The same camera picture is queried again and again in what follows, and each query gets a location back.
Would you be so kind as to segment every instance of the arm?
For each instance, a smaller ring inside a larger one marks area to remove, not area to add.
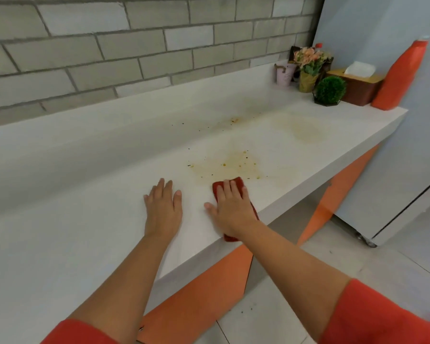
[[[247,188],[234,181],[217,189],[218,208],[205,207],[223,233],[241,240],[281,291],[310,336],[317,341],[327,327],[350,277],[304,252],[258,221]]]
[[[182,221],[182,193],[160,179],[149,195],[145,235],[107,280],[70,316],[119,343],[136,340],[161,259]]]

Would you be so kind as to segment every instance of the red sleeve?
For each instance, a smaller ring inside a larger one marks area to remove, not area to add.
[[[341,295],[319,344],[430,344],[430,322],[358,280]]]
[[[41,344],[118,344],[101,330],[79,320],[63,320]]]

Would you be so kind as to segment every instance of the round green plant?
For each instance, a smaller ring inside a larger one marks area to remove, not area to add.
[[[336,105],[344,97],[346,86],[341,77],[325,77],[315,89],[315,101],[323,105]]]

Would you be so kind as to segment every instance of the person's left hand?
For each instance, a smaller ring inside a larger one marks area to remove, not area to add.
[[[172,181],[164,186],[162,178],[143,199],[147,207],[145,237],[155,237],[169,244],[182,222],[182,192],[176,191],[172,198]]]

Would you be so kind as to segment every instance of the backsplash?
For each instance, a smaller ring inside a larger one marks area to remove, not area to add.
[[[286,59],[324,0],[0,0],[0,125]]]

